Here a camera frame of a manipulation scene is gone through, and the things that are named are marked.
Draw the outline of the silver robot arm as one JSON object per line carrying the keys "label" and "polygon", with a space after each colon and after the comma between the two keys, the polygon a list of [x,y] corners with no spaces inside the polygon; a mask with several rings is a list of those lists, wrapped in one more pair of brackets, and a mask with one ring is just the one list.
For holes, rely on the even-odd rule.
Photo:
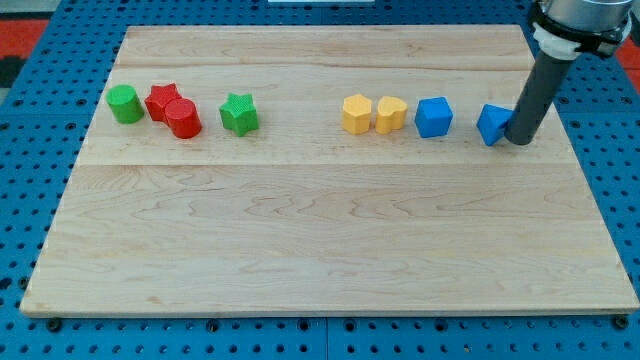
{"label": "silver robot arm", "polygon": [[534,0],[529,23],[548,56],[573,61],[612,57],[637,25],[632,0]]}

